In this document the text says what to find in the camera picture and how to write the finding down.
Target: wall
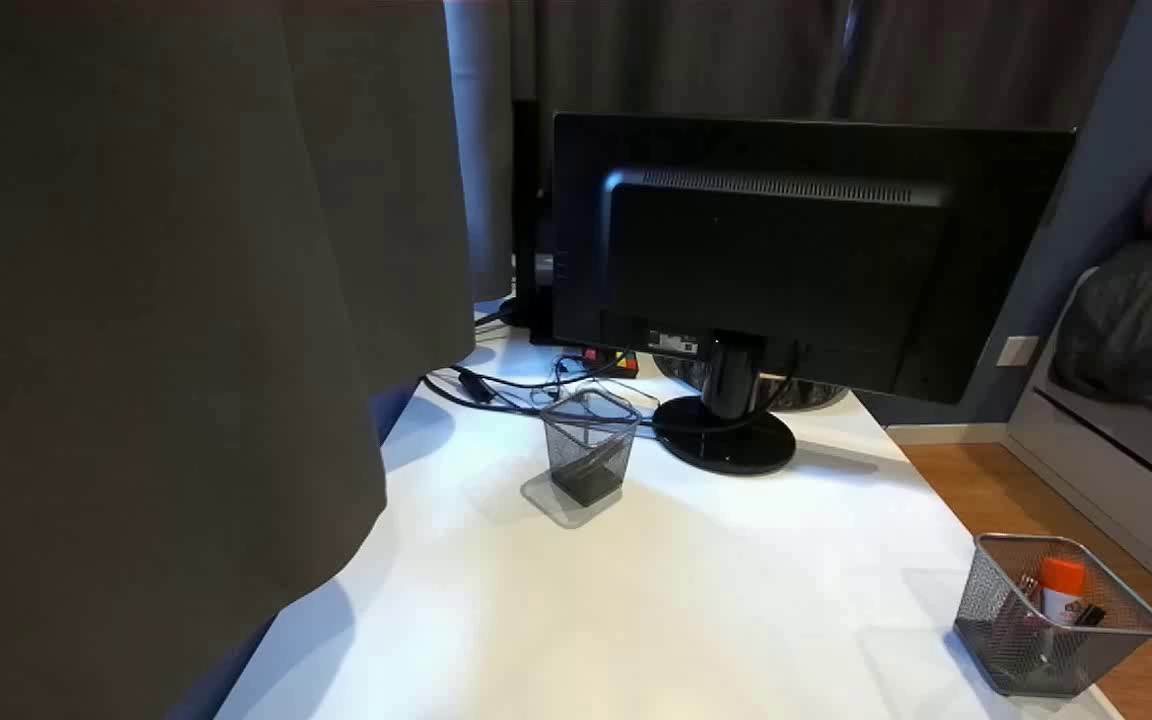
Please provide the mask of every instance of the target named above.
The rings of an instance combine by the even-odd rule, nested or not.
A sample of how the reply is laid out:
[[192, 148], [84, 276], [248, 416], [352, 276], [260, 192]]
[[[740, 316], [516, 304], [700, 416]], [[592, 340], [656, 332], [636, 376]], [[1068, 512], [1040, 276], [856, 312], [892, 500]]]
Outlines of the wall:
[[964, 404], [916, 404], [868, 396], [880, 420], [900, 424], [996, 424], [1008, 420], [1028, 372], [992, 368], [1004, 336], [1044, 336], [1072, 280], [1116, 240], [1132, 236], [1136, 196], [1152, 176], [1152, 0], [1136, 0], [1116, 56], [1104, 68], [1060, 200], [1036, 236], [1000, 324], [984, 348]]

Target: white desk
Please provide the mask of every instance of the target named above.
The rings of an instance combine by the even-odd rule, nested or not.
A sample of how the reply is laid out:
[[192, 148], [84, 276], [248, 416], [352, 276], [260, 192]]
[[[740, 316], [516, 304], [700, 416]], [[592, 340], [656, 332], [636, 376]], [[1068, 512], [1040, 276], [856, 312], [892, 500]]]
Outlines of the white desk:
[[[544, 376], [552, 356], [476, 364]], [[384, 520], [280, 612], [220, 716], [1116, 716], [1096, 688], [988, 692], [952, 640], [972, 536], [852, 396], [784, 420], [800, 456], [764, 480], [640, 440], [620, 504], [568, 532], [520, 496], [544, 472], [536, 420], [416, 392], [384, 444]]]

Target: black monitor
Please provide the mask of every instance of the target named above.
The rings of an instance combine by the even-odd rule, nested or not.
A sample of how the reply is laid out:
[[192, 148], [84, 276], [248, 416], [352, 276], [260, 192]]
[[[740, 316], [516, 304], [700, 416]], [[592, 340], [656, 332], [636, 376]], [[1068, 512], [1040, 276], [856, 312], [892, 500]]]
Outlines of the black monitor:
[[792, 456], [760, 376], [960, 400], [1072, 132], [556, 116], [552, 336], [700, 360], [656, 440]]

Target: black cable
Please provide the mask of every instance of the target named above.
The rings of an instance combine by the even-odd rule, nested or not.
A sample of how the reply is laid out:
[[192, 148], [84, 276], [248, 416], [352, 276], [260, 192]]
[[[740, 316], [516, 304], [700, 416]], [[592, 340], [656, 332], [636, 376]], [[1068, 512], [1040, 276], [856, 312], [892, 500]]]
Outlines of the black cable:
[[652, 392], [644, 392], [644, 388], [632, 388], [632, 384], [624, 384], [624, 380], [616, 380], [616, 376], [596, 376], [592, 384], [616, 384], [620, 392], [632, 392], [632, 396], [648, 400], [652, 408], [664, 404], [660, 396], [652, 396]]
[[[492, 400], [500, 400], [500, 404], [504, 404], [504, 408], [500, 408], [500, 404], [492, 404], [492, 400], [456, 396], [452, 388], [436, 384], [432, 376], [420, 376], [420, 384], [424, 384], [428, 392], [436, 392], [440, 400], [460, 404], [460, 408], [476, 408], [476, 412], [532, 416], [532, 420], [572, 420], [572, 424], [624, 424], [620, 416], [552, 412], [552, 404], [560, 404], [560, 400], [552, 400], [552, 404], [544, 404], [544, 408], [524, 408], [524, 404], [516, 404], [512, 396], [500, 396], [500, 392], [496, 392]], [[624, 404], [620, 396], [600, 392], [600, 388], [584, 388], [584, 392], [616, 404], [620, 412], [632, 416], [632, 424], [652, 428], [652, 420], [640, 416], [640, 412], [636, 412], [632, 404]]]
[[476, 404], [492, 404], [496, 392], [476, 372], [456, 368], [456, 380], [460, 380], [464, 396], [472, 396]]
[[564, 396], [568, 360], [576, 360], [576, 356], [568, 352], [568, 356], [556, 356], [556, 360], [552, 360], [552, 400]]
[[452, 372], [468, 372], [468, 376], [480, 376], [488, 384], [504, 384], [504, 388], [552, 388], [552, 380], [508, 380], [508, 376], [488, 376], [488, 372], [476, 372], [476, 368], [464, 368], [464, 364], [452, 364]]

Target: mesh pen holder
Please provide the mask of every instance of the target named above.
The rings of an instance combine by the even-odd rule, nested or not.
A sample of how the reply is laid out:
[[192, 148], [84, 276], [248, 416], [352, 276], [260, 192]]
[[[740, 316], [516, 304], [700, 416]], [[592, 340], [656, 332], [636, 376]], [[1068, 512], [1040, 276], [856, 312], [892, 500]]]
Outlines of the mesh pen holder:
[[[1104, 612], [1096, 624], [1044, 612], [1036, 572], [1048, 556], [1088, 568], [1084, 600]], [[992, 532], [976, 540], [956, 632], [996, 692], [1076, 696], [1152, 640], [1152, 604], [1076, 540]]]
[[632, 408], [576, 392], [544, 416], [548, 472], [524, 484], [524, 496], [564, 528], [580, 528], [620, 500], [636, 436]]

